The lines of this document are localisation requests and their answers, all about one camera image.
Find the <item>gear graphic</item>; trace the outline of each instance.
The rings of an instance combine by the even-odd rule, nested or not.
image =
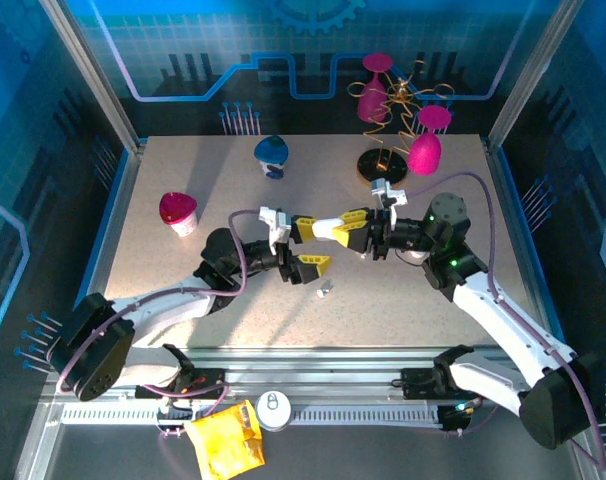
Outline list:
[[[292,27],[297,34],[330,33],[342,28],[345,20],[354,20],[356,9],[365,7],[364,0],[268,0],[272,18],[283,28]]]
[[[38,0],[0,0],[0,22],[28,52],[45,26],[44,12]]]

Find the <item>glass wall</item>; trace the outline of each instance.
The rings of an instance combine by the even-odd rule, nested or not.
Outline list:
[[[451,133],[487,133],[557,3],[68,0],[142,136],[360,133],[347,87],[371,52],[453,87]]]
[[[585,2],[504,152],[566,340],[606,366],[606,0]]]
[[[48,368],[28,316],[72,308],[121,150],[39,3],[0,2],[0,478]]]

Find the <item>yellow bag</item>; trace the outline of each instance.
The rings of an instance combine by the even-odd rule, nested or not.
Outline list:
[[[249,401],[185,425],[203,480],[228,480],[265,465],[263,438]]]

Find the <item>beige table surface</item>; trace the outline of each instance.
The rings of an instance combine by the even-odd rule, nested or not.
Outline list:
[[[151,137],[142,159],[109,277],[106,296],[131,296],[178,282],[198,267],[209,232],[227,226],[229,213],[261,205],[288,213],[335,217],[374,207],[369,188],[358,178],[356,159],[372,140],[362,135],[284,136],[290,149],[285,177],[262,176],[253,150],[256,136]],[[397,137],[384,136],[388,145]],[[435,176],[409,175],[406,191],[463,169],[492,187],[481,141],[476,135],[441,137],[443,155]],[[498,200],[496,276],[512,298],[530,312]],[[198,201],[199,226],[179,238],[159,218],[158,202],[167,191],[184,191]],[[433,195],[449,191],[465,199],[472,227],[470,247],[484,261],[489,252],[487,207],[479,185],[458,178],[398,209],[400,217],[423,217]],[[267,238],[255,219],[238,222],[244,241]],[[329,254],[325,278],[334,289],[316,295],[324,280],[308,285],[283,283],[278,272],[250,280],[247,293],[225,310],[184,322],[163,332],[158,344],[177,346],[451,346],[493,343],[467,314],[449,303],[412,268],[390,253],[387,261],[363,260],[336,242],[292,245],[294,253]]]

